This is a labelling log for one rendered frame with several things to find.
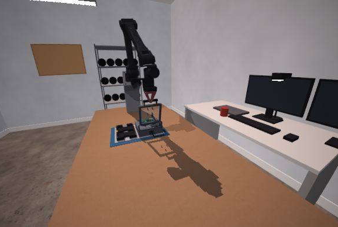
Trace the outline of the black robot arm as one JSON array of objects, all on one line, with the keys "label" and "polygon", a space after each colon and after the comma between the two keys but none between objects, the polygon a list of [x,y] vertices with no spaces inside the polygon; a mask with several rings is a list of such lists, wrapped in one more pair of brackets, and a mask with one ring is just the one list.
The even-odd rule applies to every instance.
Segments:
[{"label": "black robot arm", "polygon": [[[123,30],[128,60],[126,66],[127,69],[125,73],[125,81],[131,81],[131,86],[133,87],[133,89],[136,89],[142,84],[144,88],[151,87],[150,78],[157,78],[160,75],[160,71],[155,64],[155,56],[153,56],[151,51],[148,50],[148,48],[144,45],[142,39],[140,38],[137,32],[137,22],[135,20],[121,19],[119,20],[119,25],[120,28]],[[136,78],[139,75],[139,69],[138,65],[135,65],[134,63],[132,43],[137,51],[140,67],[147,66],[147,68],[143,69],[144,77],[146,78]]]}]

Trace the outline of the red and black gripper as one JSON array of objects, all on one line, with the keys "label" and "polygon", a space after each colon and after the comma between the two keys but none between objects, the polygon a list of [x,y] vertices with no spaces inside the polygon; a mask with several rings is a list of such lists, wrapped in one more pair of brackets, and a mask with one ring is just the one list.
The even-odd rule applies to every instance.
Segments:
[{"label": "red and black gripper", "polygon": [[[151,82],[151,87],[146,87],[146,88],[143,87],[143,92],[145,93],[149,102],[152,103],[154,96],[157,92],[157,87],[154,86],[154,79],[153,78],[150,78],[150,82]],[[151,94],[151,98],[149,98],[149,94]]]}]

